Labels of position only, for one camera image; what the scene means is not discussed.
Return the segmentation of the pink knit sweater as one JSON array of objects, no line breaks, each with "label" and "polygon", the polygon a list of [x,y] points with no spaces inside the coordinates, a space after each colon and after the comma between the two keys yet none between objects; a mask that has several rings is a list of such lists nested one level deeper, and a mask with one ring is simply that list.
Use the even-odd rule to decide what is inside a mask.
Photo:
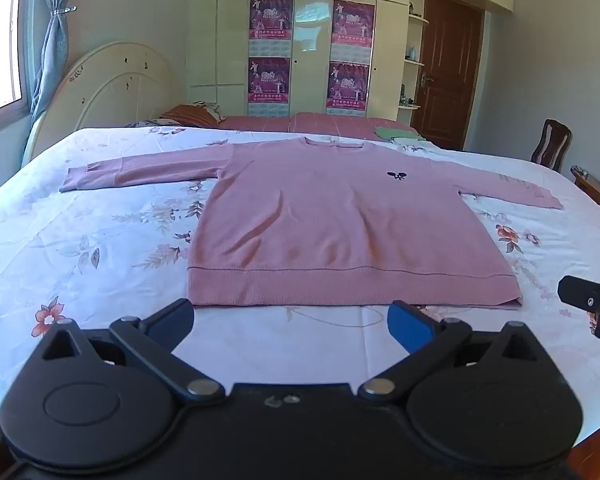
[{"label": "pink knit sweater", "polygon": [[93,162],[65,191],[212,180],[188,251],[198,307],[497,307],[513,270],[466,195],[556,209],[546,188],[364,144],[307,138]]}]

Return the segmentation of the wooden side table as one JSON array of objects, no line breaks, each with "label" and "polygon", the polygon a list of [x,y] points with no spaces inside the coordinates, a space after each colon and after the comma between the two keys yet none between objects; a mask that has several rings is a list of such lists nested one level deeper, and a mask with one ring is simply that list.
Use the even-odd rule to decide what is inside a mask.
[{"label": "wooden side table", "polygon": [[572,166],[570,172],[574,177],[574,184],[600,206],[600,180],[579,166]]}]

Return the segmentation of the dark wooden chair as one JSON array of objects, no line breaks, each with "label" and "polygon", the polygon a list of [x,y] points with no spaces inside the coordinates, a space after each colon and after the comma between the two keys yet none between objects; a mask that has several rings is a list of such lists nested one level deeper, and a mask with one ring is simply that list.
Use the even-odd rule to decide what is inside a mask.
[{"label": "dark wooden chair", "polygon": [[572,140],[571,130],[562,122],[547,119],[544,122],[539,144],[531,155],[531,161],[559,172]]}]

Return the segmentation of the green folded cloth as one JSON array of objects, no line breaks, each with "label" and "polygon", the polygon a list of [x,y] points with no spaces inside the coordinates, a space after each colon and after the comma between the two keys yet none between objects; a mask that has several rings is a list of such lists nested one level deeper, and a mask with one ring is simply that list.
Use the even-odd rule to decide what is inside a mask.
[{"label": "green folded cloth", "polygon": [[396,139],[422,140],[422,137],[413,129],[376,127],[375,134],[378,138],[386,141],[393,141]]}]

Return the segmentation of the pink checked bed cover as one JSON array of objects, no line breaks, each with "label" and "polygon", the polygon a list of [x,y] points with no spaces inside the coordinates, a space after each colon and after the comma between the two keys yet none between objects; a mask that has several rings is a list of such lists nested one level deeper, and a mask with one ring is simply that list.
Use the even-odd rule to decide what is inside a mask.
[{"label": "pink checked bed cover", "polygon": [[[376,127],[413,129],[400,124],[400,122],[394,122],[393,120],[384,118],[337,116],[307,112],[297,113],[291,117],[225,117],[226,119],[218,128],[209,129],[326,134],[326,136],[340,136],[340,138],[370,141],[385,141],[376,136]],[[179,125],[177,122],[161,119],[160,116],[157,119],[149,119],[148,124],[156,127],[185,127]]]}]

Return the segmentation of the orange striped pillow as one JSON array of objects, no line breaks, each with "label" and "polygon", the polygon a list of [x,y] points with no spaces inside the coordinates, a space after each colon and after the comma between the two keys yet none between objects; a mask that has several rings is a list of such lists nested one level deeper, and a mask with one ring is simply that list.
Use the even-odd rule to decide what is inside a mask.
[{"label": "orange striped pillow", "polygon": [[218,128],[226,119],[208,103],[180,104],[160,116],[181,126],[195,128]]}]

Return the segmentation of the corner shelf unit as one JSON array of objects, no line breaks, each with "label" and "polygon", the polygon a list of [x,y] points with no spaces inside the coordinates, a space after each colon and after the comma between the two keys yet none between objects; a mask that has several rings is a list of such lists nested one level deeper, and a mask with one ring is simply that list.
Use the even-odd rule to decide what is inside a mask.
[{"label": "corner shelf unit", "polygon": [[419,78],[425,67],[422,62],[422,37],[428,24],[424,17],[424,4],[411,2],[408,6],[407,42],[398,105],[398,121],[408,126],[411,125],[416,110],[419,110],[417,92]]}]

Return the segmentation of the cream rounded headboard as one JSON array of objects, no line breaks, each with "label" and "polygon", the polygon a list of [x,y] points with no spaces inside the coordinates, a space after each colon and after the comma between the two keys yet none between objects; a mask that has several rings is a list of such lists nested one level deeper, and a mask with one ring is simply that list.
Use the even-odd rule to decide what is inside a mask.
[{"label": "cream rounded headboard", "polygon": [[184,101],[185,89],[156,50],[133,41],[98,47],[77,60],[33,123],[22,163],[84,128],[157,119]]}]

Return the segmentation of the lower right purple poster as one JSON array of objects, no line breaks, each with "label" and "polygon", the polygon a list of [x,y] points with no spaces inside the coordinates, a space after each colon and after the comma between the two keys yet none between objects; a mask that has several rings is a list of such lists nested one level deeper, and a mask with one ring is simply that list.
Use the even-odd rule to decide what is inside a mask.
[{"label": "lower right purple poster", "polygon": [[329,115],[366,115],[370,66],[330,62],[325,110]]}]

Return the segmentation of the purple poster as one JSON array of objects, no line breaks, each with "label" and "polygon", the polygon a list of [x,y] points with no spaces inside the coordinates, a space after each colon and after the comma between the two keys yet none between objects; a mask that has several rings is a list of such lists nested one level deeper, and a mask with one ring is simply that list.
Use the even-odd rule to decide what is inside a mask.
[{"label": "purple poster", "polygon": [[325,110],[329,115],[366,115],[370,66],[330,62]]},{"label": "purple poster", "polygon": [[291,40],[294,0],[250,0],[249,38]]},{"label": "purple poster", "polygon": [[250,58],[248,103],[287,104],[289,79],[290,58]]},{"label": "purple poster", "polygon": [[374,36],[375,7],[347,0],[334,1],[332,44],[370,48]]}]

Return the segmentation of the lower left purple poster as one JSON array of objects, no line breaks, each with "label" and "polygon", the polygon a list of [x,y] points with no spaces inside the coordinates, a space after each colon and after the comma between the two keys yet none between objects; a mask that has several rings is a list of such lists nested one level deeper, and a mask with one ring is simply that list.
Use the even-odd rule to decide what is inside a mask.
[{"label": "lower left purple poster", "polygon": [[290,58],[250,58],[248,103],[287,104],[289,79]]}]

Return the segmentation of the brown wooden door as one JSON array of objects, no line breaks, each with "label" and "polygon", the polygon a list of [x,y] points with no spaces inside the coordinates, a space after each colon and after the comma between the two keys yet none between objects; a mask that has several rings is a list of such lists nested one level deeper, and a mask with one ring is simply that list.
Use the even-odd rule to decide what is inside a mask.
[{"label": "brown wooden door", "polygon": [[424,0],[428,24],[412,126],[439,148],[464,148],[478,78],[484,13],[460,0]]}]

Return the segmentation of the cream wardrobe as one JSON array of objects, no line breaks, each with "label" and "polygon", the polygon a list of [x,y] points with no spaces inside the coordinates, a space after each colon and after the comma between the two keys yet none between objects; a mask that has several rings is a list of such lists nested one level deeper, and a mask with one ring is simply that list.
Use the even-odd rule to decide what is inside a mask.
[{"label": "cream wardrobe", "polygon": [[[335,0],[294,0],[291,40],[249,38],[250,0],[187,0],[187,95],[230,116],[289,117],[326,113],[330,62],[370,66],[366,115],[398,119],[408,6],[424,0],[347,0],[375,7],[370,48],[332,44]],[[460,0],[486,12],[511,11],[514,0]],[[249,104],[250,58],[290,58],[289,102]]]}]

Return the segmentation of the upper right purple poster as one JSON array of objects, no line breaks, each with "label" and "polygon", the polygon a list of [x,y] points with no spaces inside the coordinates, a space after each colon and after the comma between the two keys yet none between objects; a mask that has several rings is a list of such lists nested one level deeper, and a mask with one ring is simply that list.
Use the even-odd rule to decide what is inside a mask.
[{"label": "upper right purple poster", "polygon": [[334,1],[332,44],[370,48],[374,36],[375,7],[347,0]]}]

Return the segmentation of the upper left purple poster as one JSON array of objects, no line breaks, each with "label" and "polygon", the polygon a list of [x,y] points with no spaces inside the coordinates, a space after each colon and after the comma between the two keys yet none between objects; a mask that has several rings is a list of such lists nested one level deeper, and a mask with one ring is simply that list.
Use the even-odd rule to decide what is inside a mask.
[{"label": "upper left purple poster", "polygon": [[249,38],[291,40],[294,0],[250,0]]}]

